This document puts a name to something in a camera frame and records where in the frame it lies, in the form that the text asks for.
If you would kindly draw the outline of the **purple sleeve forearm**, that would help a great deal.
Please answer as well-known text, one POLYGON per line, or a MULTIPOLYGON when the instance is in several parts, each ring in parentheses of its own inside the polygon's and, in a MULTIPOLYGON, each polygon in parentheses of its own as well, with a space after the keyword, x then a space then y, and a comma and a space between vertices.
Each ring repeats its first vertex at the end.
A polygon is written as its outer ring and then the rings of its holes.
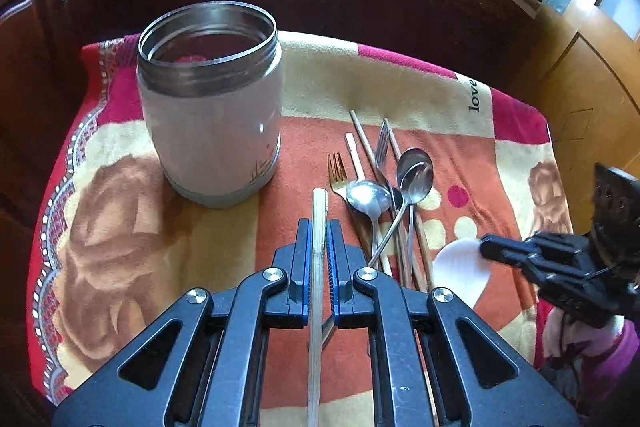
POLYGON ((595 329, 541 300, 536 327, 534 366, 585 417, 637 358, 636 324, 621 315, 595 329))

